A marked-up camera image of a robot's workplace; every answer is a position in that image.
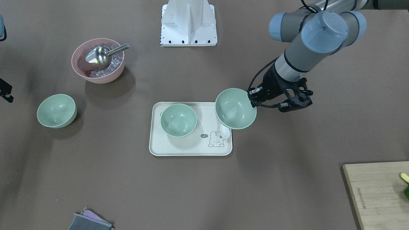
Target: wooden cutting board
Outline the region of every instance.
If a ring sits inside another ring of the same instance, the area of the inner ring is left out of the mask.
[[[343,165],[362,230],[409,230],[409,161]]]

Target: scoop handle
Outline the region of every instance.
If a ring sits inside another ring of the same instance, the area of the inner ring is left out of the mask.
[[[107,54],[108,54],[109,56],[112,56],[112,55],[114,55],[114,54],[116,54],[116,53],[119,53],[119,52],[121,52],[121,51],[123,51],[123,50],[128,49],[129,47],[130,47],[129,44],[126,43],[126,44],[123,44],[123,45],[121,45],[121,46],[119,46],[119,47],[113,49],[113,50],[108,51]]]
[[[400,177],[402,177],[403,180],[405,180],[406,182],[409,183],[409,176],[406,175],[406,173],[401,173],[401,174],[400,174]]]

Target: pink bowl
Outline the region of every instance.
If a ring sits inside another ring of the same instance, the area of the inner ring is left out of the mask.
[[[75,51],[74,54],[72,55],[71,58],[71,66],[74,69],[74,71],[80,75],[82,78],[84,78],[87,81],[93,82],[93,83],[97,83],[97,84],[105,84],[108,82],[111,82],[115,79],[117,79],[122,71],[124,70],[125,64],[125,55],[124,55],[124,59],[122,61],[122,63],[119,65],[119,67],[114,70],[112,73],[103,76],[103,77],[88,77],[88,75],[85,74],[84,71],[80,70],[80,68],[78,67],[78,60],[80,59],[80,57],[84,54],[84,52],[86,52],[89,49],[94,48],[97,45],[100,44],[116,44],[118,46],[120,46],[120,44],[114,40],[108,39],[108,38],[97,38],[97,39],[92,39],[89,40],[87,42],[84,42],[82,45],[80,45]]]

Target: blue joint cap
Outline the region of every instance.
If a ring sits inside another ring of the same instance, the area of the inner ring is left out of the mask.
[[[270,21],[270,25],[268,26],[268,32],[270,33],[270,37],[280,42],[283,42],[281,40],[281,22],[283,21],[283,16],[285,13],[286,12],[274,15],[274,17]]]
[[[301,39],[308,49],[325,54],[335,51],[348,33],[348,24],[340,15],[321,11],[304,25]]]
[[[0,38],[2,38],[4,35],[4,21],[3,21],[3,16],[0,14]]]
[[[355,39],[355,41],[357,41],[366,32],[366,18],[364,17],[364,15],[362,13],[360,13],[358,11],[347,11],[347,12],[353,14],[356,17],[357,21],[358,21],[359,32],[358,32],[357,39]]]

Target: metal scoop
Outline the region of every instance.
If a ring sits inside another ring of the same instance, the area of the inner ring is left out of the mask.
[[[101,45],[92,49],[85,58],[80,58],[78,67],[84,72],[100,71],[108,68],[112,62],[112,55],[128,49],[129,44],[121,45],[113,50]]]

